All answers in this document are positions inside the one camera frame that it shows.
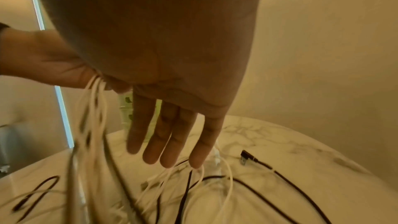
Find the blue light strip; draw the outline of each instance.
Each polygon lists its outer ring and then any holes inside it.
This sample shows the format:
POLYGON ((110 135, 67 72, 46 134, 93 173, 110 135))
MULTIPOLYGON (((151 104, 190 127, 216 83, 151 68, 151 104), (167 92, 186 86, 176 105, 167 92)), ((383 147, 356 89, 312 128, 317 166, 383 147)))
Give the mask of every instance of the blue light strip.
MULTIPOLYGON (((41 10, 40 10, 39 0, 33 0, 33 6, 36 12, 37 21, 39 22, 40 30, 45 30, 43 16, 41 15, 41 10)), ((68 147, 73 148, 75 145, 73 143, 72 130, 70 129, 68 114, 66 112, 66 107, 63 101, 63 96, 60 86, 55 86, 55 93, 57 95, 59 108, 61 110, 63 127, 65 128, 65 133, 66 133, 66 141, 68 142, 68 147)))

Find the person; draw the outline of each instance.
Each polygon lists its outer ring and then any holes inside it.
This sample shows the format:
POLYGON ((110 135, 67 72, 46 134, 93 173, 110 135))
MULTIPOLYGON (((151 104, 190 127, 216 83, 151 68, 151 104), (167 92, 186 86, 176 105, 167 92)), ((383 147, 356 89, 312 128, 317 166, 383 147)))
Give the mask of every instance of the person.
POLYGON ((117 92, 133 89, 127 149, 173 166, 197 114, 205 123, 189 162, 202 165, 248 63, 259 0, 42 0, 57 31, 3 29, 0 73, 82 88, 100 71, 117 92))

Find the marble table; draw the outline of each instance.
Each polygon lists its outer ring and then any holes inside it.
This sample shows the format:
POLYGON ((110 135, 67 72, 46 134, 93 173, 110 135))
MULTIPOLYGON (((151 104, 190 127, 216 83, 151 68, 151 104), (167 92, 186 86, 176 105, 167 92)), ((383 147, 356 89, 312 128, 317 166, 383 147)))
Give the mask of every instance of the marble table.
MULTIPOLYGON (((193 148, 203 122, 203 117, 199 117, 182 156, 187 156, 193 148)), ((123 131, 109 134, 108 138, 119 169, 128 181, 133 194, 138 195, 141 192, 141 184, 163 168, 158 163, 152 166, 145 164, 141 160, 143 149, 138 155, 129 155, 125 150, 123 131)), ((267 172, 265 168, 253 162, 241 165, 239 157, 243 149, 262 162, 270 164, 300 187, 318 204, 332 223, 398 223, 398 192, 360 165, 308 136, 260 120, 227 116, 218 138, 218 145, 222 151, 221 156, 223 153, 227 154, 225 157, 234 177, 245 181, 299 223, 324 222, 301 195, 275 174, 267 172)), ((61 177, 54 189, 65 190, 66 164, 69 155, 70 150, 65 150, 0 179, 0 205, 12 197, 33 190, 41 181, 54 175, 61 177)), ((204 166, 205 175, 227 174, 225 167, 218 161, 214 155, 208 158, 204 166)), ((174 187, 179 191, 176 195, 183 192, 188 172, 189 168, 186 168, 179 176, 170 179, 167 183, 170 188, 166 188, 165 195, 174 187)), ((198 177, 199 174, 195 172, 193 181, 198 177)), ((108 173, 105 174, 105 184, 109 202, 117 204, 120 198, 108 173)), ((220 180, 214 187, 202 192, 192 207, 186 209, 187 223, 211 223, 228 189, 229 181, 220 180)), ((31 214, 49 208, 58 209, 27 223, 62 223, 61 207, 65 203, 64 199, 62 193, 47 194, 31 214)), ((0 223, 17 222, 24 211, 11 214, 11 209, 16 203, 17 201, 0 209, 0 223)), ((179 202, 175 202, 162 208, 161 223, 174 223, 178 204, 179 202)), ((154 223, 154 214, 151 215, 150 222, 154 223)), ((231 200, 226 205, 220 223, 242 222, 288 223, 247 189, 234 184, 231 200)))

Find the round table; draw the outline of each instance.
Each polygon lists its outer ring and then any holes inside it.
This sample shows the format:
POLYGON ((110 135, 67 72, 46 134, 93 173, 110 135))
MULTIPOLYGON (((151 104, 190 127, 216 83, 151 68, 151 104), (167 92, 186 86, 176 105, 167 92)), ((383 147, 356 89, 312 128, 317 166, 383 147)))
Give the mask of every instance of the round table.
MULTIPOLYGON (((199 116, 182 151, 182 156, 189 155, 201 133, 203 122, 204 118, 199 116)), ((123 131, 109 134, 108 140, 112 154, 132 193, 138 195, 142 190, 142 184, 163 168, 159 163, 150 166, 142 161, 144 148, 141 148, 137 155, 128 154, 125 150, 123 131)), ((260 161, 271 165, 301 188, 316 202, 332 223, 398 222, 398 192, 360 165, 308 136, 269 122, 227 116, 217 141, 221 156, 227 154, 226 160, 232 168, 234 177, 245 181, 299 223, 324 222, 300 194, 275 174, 267 172, 264 167, 254 162, 242 165, 239 157, 243 149, 260 161)), ((66 164, 69 155, 70 150, 65 150, 0 179, 0 204, 33 190, 40 182, 54 175, 61 177, 54 189, 65 190, 66 164)), ((206 175, 227 175, 225 167, 218 164, 217 160, 214 155, 209 157, 204 166, 206 175)), ((172 188, 178 185, 177 190, 183 192, 188 172, 189 168, 186 168, 167 185, 172 188)), ((109 201, 112 204, 116 203, 119 197, 108 173, 105 174, 105 184, 109 201)), ((211 223, 225 199, 228 188, 229 182, 223 180, 218 186, 204 191, 192 207, 186 209, 187 223, 211 223)), ((24 210, 11 214, 11 209, 16 203, 17 201, 0 209, 2 224, 16 223, 21 217, 24 210)), ((62 207, 64 203, 63 194, 49 193, 31 214, 37 214, 50 207, 62 207)), ((163 207, 162 223, 174 223, 178 204, 179 202, 176 202, 174 205, 163 207)), ((154 215, 150 217, 150 222, 153 223, 153 220, 154 215)), ((232 197, 226 205, 223 221, 220 220, 220 223, 242 222, 288 223, 246 188, 234 184, 232 197)), ((62 223, 62 208, 45 213, 28 223, 62 223)))

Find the looped black cable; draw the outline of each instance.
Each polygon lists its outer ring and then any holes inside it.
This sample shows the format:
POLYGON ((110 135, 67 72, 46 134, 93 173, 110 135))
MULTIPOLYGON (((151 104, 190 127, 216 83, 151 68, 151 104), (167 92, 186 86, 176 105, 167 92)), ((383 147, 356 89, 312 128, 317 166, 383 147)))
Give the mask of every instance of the looped black cable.
MULTIPOLYGON (((18 202, 13 208, 12 208, 12 212, 17 212, 19 210, 21 210, 21 208, 23 207, 23 205, 30 199, 30 197, 32 197, 32 195, 34 194, 35 191, 37 191, 41 186, 43 186, 45 183, 47 183, 50 180, 55 180, 48 188, 47 190, 52 189, 59 181, 60 176, 52 176, 47 178, 46 180, 44 180, 43 182, 41 182, 38 186, 36 186, 36 188, 29 193, 28 195, 25 196, 25 198, 23 198, 20 202, 18 202)), ((37 200, 32 204, 32 206, 30 206, 28 208, 28 210, 24 213, 24 215, 17 221, 20 222, 21 220, 25 219, 30 212, 32 212, 32 210, 36 207, 36 205, 40 202, 40 200, 43 199, 43 197, 47 194, 48 192, 44 192, 42 193, 37 200)))

